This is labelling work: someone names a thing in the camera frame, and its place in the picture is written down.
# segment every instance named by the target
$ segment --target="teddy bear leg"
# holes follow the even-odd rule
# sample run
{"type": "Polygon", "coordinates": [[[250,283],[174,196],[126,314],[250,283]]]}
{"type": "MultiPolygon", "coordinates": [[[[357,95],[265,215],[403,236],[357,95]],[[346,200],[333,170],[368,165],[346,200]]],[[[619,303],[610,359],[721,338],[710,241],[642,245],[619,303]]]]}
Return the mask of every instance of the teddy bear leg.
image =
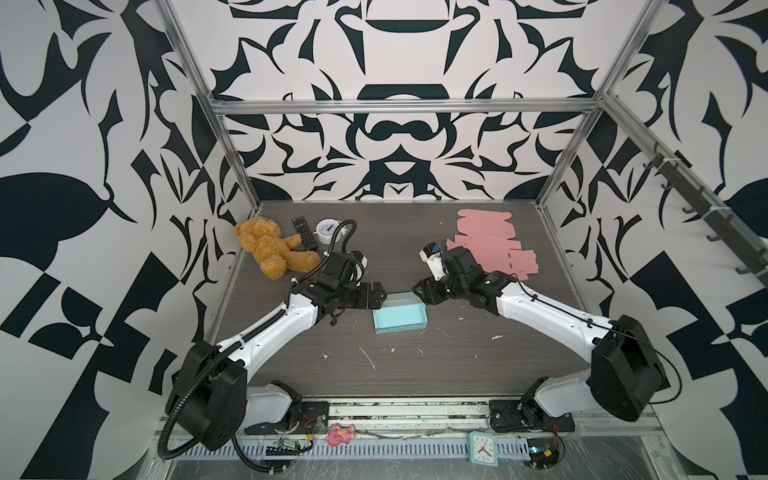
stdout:
{"type": "Polygon", "coordinates": [[[301,245],[301,235],[296,233],[295,235],[291,235],[290,237],[283,238],[283,241],[286,243],[288,248],[291,250],[301,245]]]}
{"type": "Polygon", "coordinates": [[[266,278],[271,280],[277,280],[282,277],[285,274],[287,267],[285,259],[277,253],[262,259],[259,266],[261,267],[261,271],[264,272],[264,275],[266,275],[266,278]]]}
{"type": "Polygon", "coordinates": [[[309,273],[320,265],[320,255],[317,252],[293,252],[285,253],[288,270],[309,273]]]}

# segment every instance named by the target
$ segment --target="metal bar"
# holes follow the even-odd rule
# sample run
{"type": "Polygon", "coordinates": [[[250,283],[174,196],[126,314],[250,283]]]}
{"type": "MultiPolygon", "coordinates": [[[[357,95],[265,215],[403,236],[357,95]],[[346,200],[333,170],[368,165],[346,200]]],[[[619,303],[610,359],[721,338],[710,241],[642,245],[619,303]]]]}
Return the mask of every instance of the metal bar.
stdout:
{"type": "Polygon", "coordinates": [[[218,115],[398,114],[501,111],[590,111],[593,98],[446,98],[409,100],[214,101],[218,115]]]}
{"type": "Polygon", "coordinates": [[[465,415],[465,416],[486,416],[490,415],[491,410],[488,403],[476,403],[474,405],[389,405],[389,406],[344,406],[334,405],[331,407],[329,415],[332,417],[363,417],[363,416],[401,416],[401,417],[423,417],[423,416],[447,416],[447,415],[465,415]]]}
{"type": "Polygon", "coordinates": [[[661,154],[664,158],[675,158],[675,153],[667,147],[659,137],[646,127],[615,94],[604,94],[598,98],[598,107],[608,113],[613,121],[624,131],[632,141],[648,157],[653,158],[661,154]]]}
{"type": "MultiPolygon", "coordinates": [[[[255,387],[248,387],[256,392],[255,387]]],[[[331,405],[425,405],[434,403],[444,405],[449,403],[488,403],[491,400],[519,400],[520,396],[390,396],[390,397],[304,397],[304,402],[328,402],[331,405]]]]}
{"type": "Polygon", "coordinates": [[[613,92],[624,78],[624,73],[629,69],[632,59],[640,51],[648,37],[648,32],[654,26],[654,22],[659,13],[669,0],[648,0],[637,19],[632,25],[630,34],[624,40],[624,44],[619,49],[618,55],[608,69],[602,84],[598,88],[597,97],[606,92],[613,92]]]}
{"type": "Polygon", "coordinates": [[[250,206],[258,210],[260,206],[259,197],[253,189],[253,184],[251,183],[250,178],[245,173],[245,167],[240,159],[240,154],[237,153],[237,149],[235,149],[232,143],[232,138],[230,137],[229,132],[222,124],[221,119],[216,116],[216,113],[210,104],[208,97],[210,92],[205,84],[203,75],[200,73],[200,68],[197,66],[194,55],[192,55],[192,51],[189,48],[189,42],[187,41],[186,36],[184,36],[181,23],[178,20],[173,6],[170,4],[170,0],[153,0],[153,3],[157,9],[157,14],[160,17],[163,28],[165,29],[165,35],[168,37],[170,46],[179,56],[181,67],[184,69],[184,73],[187,74],[187,79],[189,79],[192,84],[192,90],[197,96],[197,101],[203,109],[203,113],[210,124],[211,130],[214,131],[214,137],[221,142],[224,154],[227,157],[227,162],[229,162],[230,168],[235,174],[240,189],[248,199],[250,206]]]}
{"type": "Polygon", "coordinates": [[[560,187],[560,182],[565,176],[565,172],[568,168],[571,168],[571,164],[576,158],[578,149],[581,148],[581,144],[587,140],[587,137],[592,132],[594,125],[598,122],[602,110],[598,106],[595,106],[589,113],[587,113],[582,119],[581,123],[576,127],[574,133],[571,135],[571,139],[568,140],[568,144],[565,145],[565,149],[560,153],[557,162],[554,164],[554,170],[549,174],[547,181],[544,183],[541,192],[539,192],[536,198],[536,204],[539,208],[547,207],[547,203],[554,195],[554,192],[560,187]]]}
{"type": "Polygon", "coordinates": [[[576,304],[578,304],[579,309],[587,312],[589,311],[587,308],[587,303],[584,301],[584,295],[581,293],[581,288],[578,285],[578,282],[576,281],[576,276],[574,275],[573,268],[571,267],[571,263],[568,262],[568,258],[565,255],[565,251],[563,250],[562,245],[560,245],[560,240],[558,240],[558,229],[554,226],[554,222],[552,221],[552,217],[549,215],[549,210],[544,208],[538,208],[538,214],[541,217],[541,222],[544,224],[544,230],[547,232],[547,235],[549,236],[549,242],[554,247],[554,254],[558,258],[558,262],[560,262],[560,266],[563,267],[563,272],[565,273],[565,280],[568,282],[569,287],[571,288],[571,292],[574,294],[574,298],[576,299],[576,304]]]}

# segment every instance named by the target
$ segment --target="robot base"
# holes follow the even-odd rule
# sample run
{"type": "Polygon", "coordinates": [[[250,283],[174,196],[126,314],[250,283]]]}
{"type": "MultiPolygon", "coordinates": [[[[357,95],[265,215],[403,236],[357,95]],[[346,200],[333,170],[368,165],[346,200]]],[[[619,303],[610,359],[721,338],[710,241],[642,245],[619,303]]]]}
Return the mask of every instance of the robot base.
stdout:
{"type": "Polygon", "coordinates": [[[576,429],[576,425],[570,413],[552,418],[541,409],[534,399],[536,389],[547,378],[542,377],[536,380],[531,388],[517,401],[490,401],[488,406],[491,408],[491,428],[499,433],[531,430],[553,432],[554,427],[557,427],[558,432],[573,432],[576,429]]]}

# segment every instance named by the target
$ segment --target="remote control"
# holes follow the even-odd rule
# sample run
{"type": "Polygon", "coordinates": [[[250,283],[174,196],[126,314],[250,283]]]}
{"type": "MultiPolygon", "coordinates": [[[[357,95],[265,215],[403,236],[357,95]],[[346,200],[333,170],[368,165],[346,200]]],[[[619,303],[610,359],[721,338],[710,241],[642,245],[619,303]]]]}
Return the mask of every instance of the remote control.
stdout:
{"type": "Polygon", "coordinates": [[[307,250],[317,250],[317,242],[315,236],[310,230],[310,226],[306,224],[304,217],[298,217],[293,219],[293,226],[296,227],[296,231],[301,235],[301,243],[307,250]]]}

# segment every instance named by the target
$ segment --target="brown teddy bear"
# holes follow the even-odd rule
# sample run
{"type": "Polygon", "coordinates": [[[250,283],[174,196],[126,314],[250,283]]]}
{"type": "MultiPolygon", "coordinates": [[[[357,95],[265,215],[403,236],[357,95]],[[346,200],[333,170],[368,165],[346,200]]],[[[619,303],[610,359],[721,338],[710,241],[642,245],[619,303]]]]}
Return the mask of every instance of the brown teddy bear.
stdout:
{"type": "Polygon", "coordinates": [[[301,244],[297,233],[282,238],[280,227],[272,220],[256,217],[235,227],[240,245],[253,254],[256,263],[267,278],[277,280],[286,270],[301,273],[311,272],[320,265],[317,252],[295,252],[291,249],[301,244]]]}

